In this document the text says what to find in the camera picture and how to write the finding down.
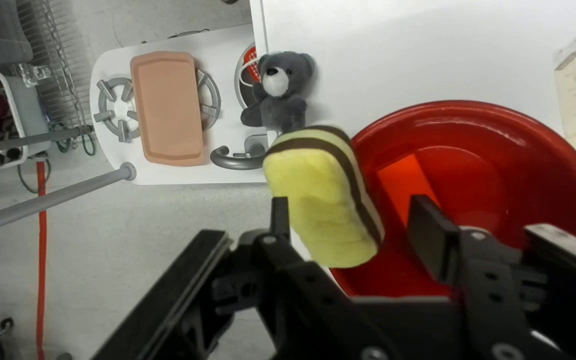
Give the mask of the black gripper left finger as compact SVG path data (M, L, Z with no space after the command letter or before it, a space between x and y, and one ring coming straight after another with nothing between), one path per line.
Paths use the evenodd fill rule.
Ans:
M274 195L270 207L270 231L283 240L291 237L291 210L286 195Z

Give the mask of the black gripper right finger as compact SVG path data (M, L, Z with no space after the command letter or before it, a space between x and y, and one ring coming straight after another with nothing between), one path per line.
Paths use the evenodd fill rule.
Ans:
M428 195L414 195L409 214L409 242L433 280L452 282L452 252L460 227Z

